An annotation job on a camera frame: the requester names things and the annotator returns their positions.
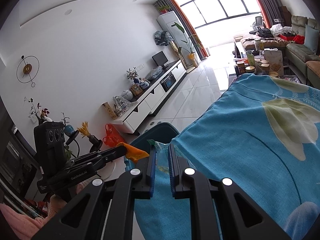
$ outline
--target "computer monitor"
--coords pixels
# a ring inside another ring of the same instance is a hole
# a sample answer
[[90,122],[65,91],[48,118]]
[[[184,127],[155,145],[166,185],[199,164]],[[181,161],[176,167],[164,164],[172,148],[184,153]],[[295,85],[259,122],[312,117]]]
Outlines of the computer monitor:
[[168,62],[167,57],[163,53],[163,51],[152,56],[153,60],[157,64],[157,66],[162,66],[164,68],[164,64]]

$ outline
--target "window frame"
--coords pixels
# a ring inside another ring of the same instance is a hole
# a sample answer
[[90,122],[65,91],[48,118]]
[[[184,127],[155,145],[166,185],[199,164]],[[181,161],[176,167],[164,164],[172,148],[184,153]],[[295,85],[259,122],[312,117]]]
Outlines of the window frame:
[[261,13],[261,11],[250,13],[249,10],[248,10],[248,8],[247,8],[247,6],[246,6],[246,4],[244,3],[244,0],[241,0],[242,4],[244,5],[245,10],[247,11],[247,13],[245,13],[245,14],[239,14],[239,15],[234,15],[234,16],[230,16],[230,17],[229,17],[228,14],[227,14],[227,12],[226,12],[226,10],[225,10],[225,8],[223,7],[221,1],[218,0],[221,8],[223,9],[224,13],[226,14],[226,18],[223,18],[223,19],[220,19],[220,20],[216,20],[216,21],[207,23],[207,21],[205,20],[204,16],[202,15],[202,13],[201,13],[200,9],[198,8],[197,4],[195,3],[195,1],[196,1],[196,0],[191,0],[191,1],[189,1],[189,2],[186,2],[186,3],[182,4],[182,5],[180,5],[180,7],[182,7],[182,6],[187,5],[187,4],[189,4],[189,3],[194,3],[194,5],[195,5],[195,6],[197,7],[197,9],[199,10],[199,13],[200,13],[200,15],[202,16],[205,24],[203,24],[203,25],[201,25],[201,26],[198,26],[198,27],[195,27],[195,29],[198,29],[198,28],[207,26],[207,25],[212,24],[212,23],[217,23],[217,22],[221,22],[221,21],[224,21],[224,20],[228,20],[228,19],[234,19],[234,18],[241,17],[241,16],[247,16],[247,15],[253,15],[253,14]]

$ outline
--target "white circular marker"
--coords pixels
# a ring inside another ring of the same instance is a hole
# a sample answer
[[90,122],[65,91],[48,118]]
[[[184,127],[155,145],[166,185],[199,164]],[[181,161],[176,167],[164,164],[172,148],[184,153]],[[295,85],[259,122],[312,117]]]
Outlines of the white circular marker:
[[184,170],[184,172],[185,172],[185,174],[188,174],[188,175],[193,175],[193,174],[195,174],[195,170],[192,169],[192,168],[186,168],[186,169]]
[[229,178],[224,178],[224,179],[222,180],[222,183],[223,183],[224,185],[226,185],[226,186],[230,186],[230,185],[232,184],[232,180],[229,179]]
[[140,174],[140,170],[139,170],[139,169],[132,169],[132,170],[130,171],[130,173],[131,173],[132,175],[139,175],[139,174]]
[[94,180],[92,181],[92,184],[93,184],[94,186],[100,186],[100,185],[102,184],[102,179],[94,179]]

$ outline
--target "ceiling light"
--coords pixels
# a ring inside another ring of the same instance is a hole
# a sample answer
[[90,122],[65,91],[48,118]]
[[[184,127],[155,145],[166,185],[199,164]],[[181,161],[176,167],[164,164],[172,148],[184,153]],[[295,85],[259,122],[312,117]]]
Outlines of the ceiling light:
[[68,15],[68,14],[70,14],[71,12],[72,12],[72,10],[69,9],[69,10],[67,10],[64,14],[65,14],[65,15]]

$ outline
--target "yellow cloth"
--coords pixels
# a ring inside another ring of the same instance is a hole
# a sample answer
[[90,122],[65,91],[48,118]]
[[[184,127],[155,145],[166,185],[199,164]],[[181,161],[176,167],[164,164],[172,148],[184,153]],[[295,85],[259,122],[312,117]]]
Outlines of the yellow cloth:
[[131,146],[131,145],[129,145],[129,144],[126,144],[126,143],[121,142],[121,143],[118,143],[118,144],[117,144],[117,147],[120,146],[120,145],[122,145],[122,146],[124,146],[124,147],[127,148],[127,151],[128,151],[128,152],[127,152],[127,154],[125,155],[125,157],[126,157],[127,159],[133,161],[135,164],[137,164],[137,162],[138,162],[139,159],[142,159],[142,158],[145,158],[145,157],[148,157],[148,156],[149,156],[149,154],[146,153],[145,151],[142,151],[142,150],[140,150],[140,149],[137,149],[136,147],[133,147],[133,146]]

